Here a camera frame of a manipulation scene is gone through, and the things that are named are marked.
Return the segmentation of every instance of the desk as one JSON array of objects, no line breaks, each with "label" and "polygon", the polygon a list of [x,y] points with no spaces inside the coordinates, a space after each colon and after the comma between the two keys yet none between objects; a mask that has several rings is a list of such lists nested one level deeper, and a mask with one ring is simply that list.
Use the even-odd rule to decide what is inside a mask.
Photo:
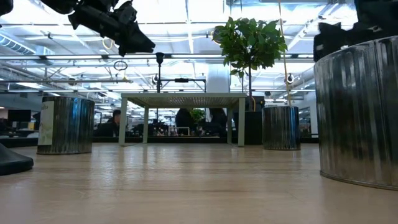
[{"label": "desk", "polygon": [[145,108],[142,142],[148,141],[150,108],[226,108],[228,144],[232,143],[232,110],[239,107],[238,146],[244,146],[245,93],[122,93],[119,145],[125,145],[127,101]]}]

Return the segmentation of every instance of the wooden table surface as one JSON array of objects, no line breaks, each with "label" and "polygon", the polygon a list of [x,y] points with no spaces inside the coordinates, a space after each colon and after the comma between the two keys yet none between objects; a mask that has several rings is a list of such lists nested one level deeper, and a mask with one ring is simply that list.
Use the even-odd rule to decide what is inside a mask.
[{"label": "wooden table surface", "polygon": [[0,223],[397,223],[398,192],[319,175],[317,145],[94,144],[0,177]]}]

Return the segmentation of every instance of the white label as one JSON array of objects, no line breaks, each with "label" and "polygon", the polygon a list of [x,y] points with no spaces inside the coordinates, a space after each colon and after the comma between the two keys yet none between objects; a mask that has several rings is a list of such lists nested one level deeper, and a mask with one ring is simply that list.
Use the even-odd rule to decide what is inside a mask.
[{"label": "white label", "polygon": [[40,114],[39,142],[40,146],[52,145],[54,122],[54,101],[42,103],[42,112]]}]

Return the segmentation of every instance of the potted plant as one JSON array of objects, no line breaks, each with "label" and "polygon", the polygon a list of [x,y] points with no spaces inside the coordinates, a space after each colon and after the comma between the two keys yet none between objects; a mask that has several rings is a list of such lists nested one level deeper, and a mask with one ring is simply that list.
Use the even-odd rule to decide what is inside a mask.
[{"label": "potted plant", "polygon": [[251,88],[251,72],[266,69],[275,64],[276,59],[287,50],[285,39],[280,30],[276,29],[278,21],[265,22],[255,19],[231,17],[225,26],[217,26],[213,40],[220,44],[222,55],[225,56],[224,66],[233,67],[231,75],[249,78],[249,107],[246,113],[245,143],[261,144],[261,110],[253,112]]},{"label": "potted plant", "polygon": [[199,122],[205,118],[205,111],[201,109],[192,109],[190,112],[190,115],[197,125],[197,133],[200,133],[200,127],[199,127]]}]

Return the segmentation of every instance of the silver cylindrical container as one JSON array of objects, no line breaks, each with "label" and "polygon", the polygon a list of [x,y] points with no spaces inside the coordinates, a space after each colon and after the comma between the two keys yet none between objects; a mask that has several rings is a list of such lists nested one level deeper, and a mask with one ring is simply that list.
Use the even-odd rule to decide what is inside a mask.
[{"label": "silver cylindrical container", "polygon": [[264,149],[300,150],[299,108],[273,106],[262,109]]},{"label": "silver cylindrical container", "polygon": [[398,37],[315,64],[321,175],[398,190]]},{"label": "silver cylindrical container", "polygon": [[45,96],[40,115],[38,154],[91,152],[94,101]]}]

